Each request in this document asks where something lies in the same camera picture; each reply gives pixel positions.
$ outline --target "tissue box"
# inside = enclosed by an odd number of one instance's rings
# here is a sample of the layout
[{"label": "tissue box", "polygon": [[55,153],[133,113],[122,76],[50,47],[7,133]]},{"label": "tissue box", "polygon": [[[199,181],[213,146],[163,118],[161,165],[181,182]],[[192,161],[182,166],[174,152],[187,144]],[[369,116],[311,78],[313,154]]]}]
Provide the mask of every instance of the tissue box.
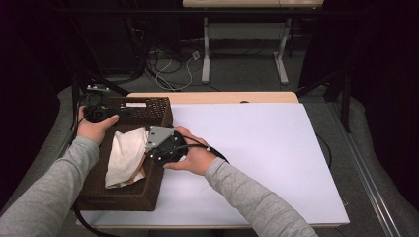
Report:
[{"label": "tissue box", "polygon": [[110,98],[107,106],[123,108],[124,113],[116,126],[107,130],[100,146],[99,162],[84,182],[77,205],[80,210],[152,211],[155,209],[164,169],[145,159],[146,178],[116,189],[105,189],[105,176],[115,131],[127,132],[151,126],[171,126],[173,123],[169,98]]}]

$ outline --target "table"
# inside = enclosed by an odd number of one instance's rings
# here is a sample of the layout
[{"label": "table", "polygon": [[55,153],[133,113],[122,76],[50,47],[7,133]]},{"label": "table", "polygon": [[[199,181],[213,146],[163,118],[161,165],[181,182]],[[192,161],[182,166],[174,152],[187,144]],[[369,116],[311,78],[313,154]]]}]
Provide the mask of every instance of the table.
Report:
[{"label": "table", "polygon": [[[130,96],[169,97],[174,125],[185,126],[204,137],[231,164],[288,201],[309,224],[349,223],[308,116],[294,93],[132,93]],[[264,122],[268,123],[268,129],[257,127]],[[277,149],[273,151],[277,153],[280,149],[284,156],[264,155],[258,147],[262,138],[269,138],[263,139],[263,145]],[[293,154],[293,159],[285,154]],[[249,155],[258,157],[258,162],[249,159]],[[155,211],[82,211],[82,214],[88,223],[100,228],[250,227],[204,177],[186,171],[165,171]]]},{"label": "table", "polygon": [[[184,0],[186,8],[316,8],[323,0]],[[289,80],[283,63],[284,49],[287,43],[292,19],[283,23],[210,23],[204,17],[204,65],[202,82],[210,81],[210,39],[279,39],[278,51],[274,59],[281,84],[288,85]]]}]

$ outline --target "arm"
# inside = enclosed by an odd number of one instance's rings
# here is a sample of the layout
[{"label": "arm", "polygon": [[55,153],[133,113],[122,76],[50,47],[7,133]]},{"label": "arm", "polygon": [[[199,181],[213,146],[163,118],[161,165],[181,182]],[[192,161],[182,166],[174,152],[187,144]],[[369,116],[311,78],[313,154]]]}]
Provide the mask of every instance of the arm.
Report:
[{"label": "arm", "polygon": [[259,236],[316,236],[282,198],[224,160],[216,158],[205,177],[213,189],[238,209]]},{"label": "arm", "polygon": [[[197,140],[208,145],[183,127],[177,127],[176,130],[188,144]],[[212,188],[238,209],[259,236],[316,236],[314,230],[286,201],[203,148],[189,148],[185,160],[167,163],[164,168],[205,175]]]},{"label": "arm", "polygon": [[119,117],[100,123],[84,118],[83,107],[77,137],[65,155],[34,182],[0,218],[0,235],[55,236],[76,200],[89,171],[98,162],[99,144],[105,131]]}]

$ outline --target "gray sweater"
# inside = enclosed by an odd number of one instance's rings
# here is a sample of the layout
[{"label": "gray sweater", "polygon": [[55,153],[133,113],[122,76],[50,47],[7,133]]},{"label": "gray sweater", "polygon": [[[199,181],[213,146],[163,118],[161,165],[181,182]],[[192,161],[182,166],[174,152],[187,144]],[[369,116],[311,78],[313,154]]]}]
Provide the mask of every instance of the gray sweater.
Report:
[{"label": "gray sweater", "polygon": [[[55,236],[98,157],[94,141],[76,137],[65,155],[3,214],[0,235]],[[206,179],[259,236],[316,236],[284,200],[223,160],[212,162]]]}]

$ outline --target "white paper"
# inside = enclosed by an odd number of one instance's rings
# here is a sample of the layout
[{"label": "white paper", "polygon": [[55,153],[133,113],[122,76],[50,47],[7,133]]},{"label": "white paper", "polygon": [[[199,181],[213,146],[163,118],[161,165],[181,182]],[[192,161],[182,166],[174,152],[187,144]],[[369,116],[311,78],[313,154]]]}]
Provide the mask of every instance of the white paper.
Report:
[{"label": "white paper", "polygon": [[[174,126],[204,138],[312,225],[349,223],[302,104],[172,105]],[[83,211],[93,225],[246,226],[204,177],[166,170],[156,210]]]}]

